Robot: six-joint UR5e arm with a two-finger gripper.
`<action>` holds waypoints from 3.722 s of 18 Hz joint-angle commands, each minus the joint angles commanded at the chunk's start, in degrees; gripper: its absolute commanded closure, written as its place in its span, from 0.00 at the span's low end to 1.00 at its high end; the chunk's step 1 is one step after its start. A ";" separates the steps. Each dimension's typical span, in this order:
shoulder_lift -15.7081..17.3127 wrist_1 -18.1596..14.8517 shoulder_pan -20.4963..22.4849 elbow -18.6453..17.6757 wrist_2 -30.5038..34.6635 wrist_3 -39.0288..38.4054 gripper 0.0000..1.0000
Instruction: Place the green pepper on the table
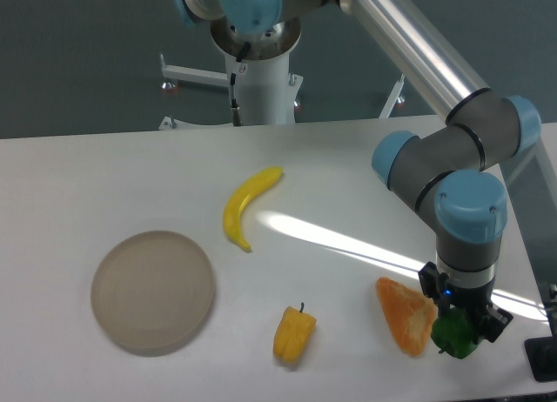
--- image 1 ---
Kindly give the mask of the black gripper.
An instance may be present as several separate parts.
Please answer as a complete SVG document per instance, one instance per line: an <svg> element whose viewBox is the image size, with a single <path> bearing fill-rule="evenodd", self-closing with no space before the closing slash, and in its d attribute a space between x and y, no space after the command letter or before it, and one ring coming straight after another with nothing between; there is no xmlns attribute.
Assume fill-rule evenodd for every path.
<svg viewBox="0 0 557 402"><path fill-rule="evenodd" d="M480 271L462 271L444 261L425 264L418 273L423 294L438 308L433 326L450 320L450 310L458 307L473 318L474 343L494 343L513 321L513 314L495 308L491 300L496 263Z"/></svg>

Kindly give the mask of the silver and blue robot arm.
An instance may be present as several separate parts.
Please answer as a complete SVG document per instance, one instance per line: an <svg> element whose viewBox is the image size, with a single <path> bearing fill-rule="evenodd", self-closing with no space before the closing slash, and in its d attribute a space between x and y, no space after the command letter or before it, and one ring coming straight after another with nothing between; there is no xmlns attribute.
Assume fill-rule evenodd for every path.
<svg viewBox="0 0 557 402"><path fill-rule="evenodd" d="M173 1L185 23L210 24L236 126L293 122L288 62L302 15L335 3L366 28L445 124L423 138L395 131L372 155L383 184L435 232L422 291L440 314L461 309L475 342L496 340L512 319L491 300L507 194L488 169L538 141L536 108L495 94L410 0Z"/></svg>

